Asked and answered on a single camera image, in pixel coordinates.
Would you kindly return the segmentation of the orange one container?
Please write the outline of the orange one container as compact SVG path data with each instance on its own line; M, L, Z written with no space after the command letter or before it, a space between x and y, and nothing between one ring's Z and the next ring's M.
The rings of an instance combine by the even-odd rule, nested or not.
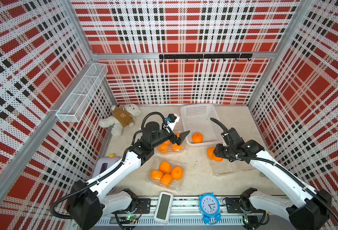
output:
M192 141L195 144L202 143L203 141L203 135L199 132L196 132L192 135Z

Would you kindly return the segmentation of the orange four container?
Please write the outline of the orange four container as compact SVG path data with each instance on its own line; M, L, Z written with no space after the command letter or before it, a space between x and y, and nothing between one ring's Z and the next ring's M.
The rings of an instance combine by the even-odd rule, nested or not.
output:
M217 162L221 162L221 161L223 161L223 158L220 158L220 157L214 157L214 161L217 161Z

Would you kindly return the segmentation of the clear clamshell container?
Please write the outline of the clear clamshell container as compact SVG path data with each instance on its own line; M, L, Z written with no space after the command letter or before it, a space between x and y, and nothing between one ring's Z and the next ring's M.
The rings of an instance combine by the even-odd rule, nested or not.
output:
M209 159L209 161L212 173L216 176L234 173L237 169L236 165L228 160L223 159L223 161L217 162Z
M171 191L180 192L185 173L186 169L183 163L154 157L149 162L146 181Z
M156 147L156 150L161 154L169 154L169 153L181 153L185 150L184 143L181 145L172 144L169 140L160 144Z

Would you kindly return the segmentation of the white plastic basket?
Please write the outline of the white plastic basket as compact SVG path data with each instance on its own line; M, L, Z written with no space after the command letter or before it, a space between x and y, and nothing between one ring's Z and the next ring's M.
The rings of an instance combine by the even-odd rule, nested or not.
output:
M219 120L219 116L212 104L190 104L180 108L180 119L185 131L190 131L186 141L190 146L215 146L223 144L221 133L223 130L210 119ZM192 136L200 133L203 136L201 143L195 143Z

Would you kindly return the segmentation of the orange three container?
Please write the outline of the orange three container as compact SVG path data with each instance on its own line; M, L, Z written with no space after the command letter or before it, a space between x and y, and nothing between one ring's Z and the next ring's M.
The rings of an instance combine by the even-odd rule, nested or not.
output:
M215 150L215 148L208 148L207 149L207 155L208 155L208 158L210 160L213 160L215 158L214 150Z

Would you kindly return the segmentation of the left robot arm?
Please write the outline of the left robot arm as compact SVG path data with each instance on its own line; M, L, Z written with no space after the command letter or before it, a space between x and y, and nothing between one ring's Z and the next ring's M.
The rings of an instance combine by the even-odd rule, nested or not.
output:
M189 131L179 135L173 132L179 120L178 114L164 117L160 112L151 112L146 115L123 157L96 177L86 182L75 182L68 195L51 205L50 213L57 218L72 219L82 230L89 230L106 213L135 209L133 201L137 196L131 190L125 189L112 195L112 200L108 201L109 192L127 175L147 162L160 144L166 141L178 145L183 143Z

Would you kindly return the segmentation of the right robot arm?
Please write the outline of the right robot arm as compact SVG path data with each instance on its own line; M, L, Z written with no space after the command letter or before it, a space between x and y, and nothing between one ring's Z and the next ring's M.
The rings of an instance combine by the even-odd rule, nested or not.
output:
M338 214L332 209L332 196L324 189L316 190L278 163L254 140L247 142L234 128L221 127L225 144L217 144L216 157L230 162L250 164L267 176L287 196L278 198L249 188L243 196L254 209L262 209L289 221L297 230L319 230Z

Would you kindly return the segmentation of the white teddy bear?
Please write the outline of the white teddy bear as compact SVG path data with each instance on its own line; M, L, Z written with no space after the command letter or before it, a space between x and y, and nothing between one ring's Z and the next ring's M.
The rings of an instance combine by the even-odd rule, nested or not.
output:
M102 128L111 127L111 134L114 137L121 136L125 127L133 127L136 124L136 118L141 115L141 110L136 104L121 107L113 105L111 110L112 115L100 119L98 125Z

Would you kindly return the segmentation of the purple white speaker box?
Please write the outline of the purple white speaker box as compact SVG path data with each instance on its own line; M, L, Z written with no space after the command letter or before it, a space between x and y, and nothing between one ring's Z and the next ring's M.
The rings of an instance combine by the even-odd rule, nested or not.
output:
M121 159L118 157L102 157L100 158L94 168L91 178L95 178L99 174L103 173L115 163L119 162Z

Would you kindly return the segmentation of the blue alarm clock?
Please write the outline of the blue alarm clock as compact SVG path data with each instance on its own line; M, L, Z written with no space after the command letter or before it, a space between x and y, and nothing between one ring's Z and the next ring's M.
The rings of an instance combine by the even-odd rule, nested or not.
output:
M215 225L220 221L220 203L213 193L199 196L198 207L205 224Z

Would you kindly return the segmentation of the white digital timer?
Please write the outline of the white digital timer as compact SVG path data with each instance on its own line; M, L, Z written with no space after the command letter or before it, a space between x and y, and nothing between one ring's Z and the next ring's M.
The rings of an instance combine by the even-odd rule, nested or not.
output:
M174 195L161 192L154 212L154 220L161 224L168 224L171 215Z

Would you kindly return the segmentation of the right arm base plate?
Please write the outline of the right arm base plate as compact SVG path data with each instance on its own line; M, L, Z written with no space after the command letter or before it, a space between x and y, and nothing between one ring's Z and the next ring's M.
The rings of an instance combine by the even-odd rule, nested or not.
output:
M239 197L225 197L222 200L223 205L225 206L228 213L245 213L245 214L263 214L264 211L260 209L254 209L252 207L245 207L240 203Z

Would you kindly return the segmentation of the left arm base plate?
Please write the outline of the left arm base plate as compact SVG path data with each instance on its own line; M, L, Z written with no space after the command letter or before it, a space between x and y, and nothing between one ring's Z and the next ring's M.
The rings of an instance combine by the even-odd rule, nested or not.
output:
M149 214L151 207L150 198L139 198L137 200L136 214Z

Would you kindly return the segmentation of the black hook rail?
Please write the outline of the black hook rail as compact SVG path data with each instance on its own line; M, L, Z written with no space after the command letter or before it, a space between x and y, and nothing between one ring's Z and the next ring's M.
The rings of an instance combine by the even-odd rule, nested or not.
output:
M251 53L234 53L234 54L162 54L159 55L160 60L179 60L179 59L251 59L253 54Z

